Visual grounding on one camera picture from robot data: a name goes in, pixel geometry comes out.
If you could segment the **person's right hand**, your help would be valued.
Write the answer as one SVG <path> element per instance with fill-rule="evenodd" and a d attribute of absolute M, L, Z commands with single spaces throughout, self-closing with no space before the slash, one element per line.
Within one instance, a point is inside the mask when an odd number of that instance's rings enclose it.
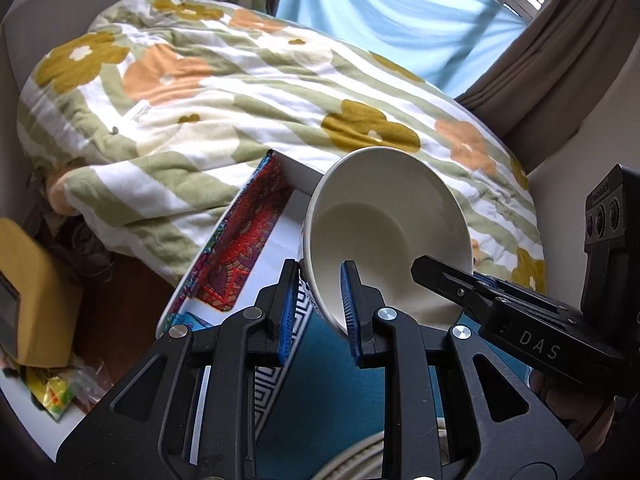
<path fill-rule="evenodd" d="M 586 390 L 545 378 L 538 370 L 530 372 L 528 385 L 575 438 L 586 457 L 597 452 L 612 426 L 614 399 L 603 401 Z"/>

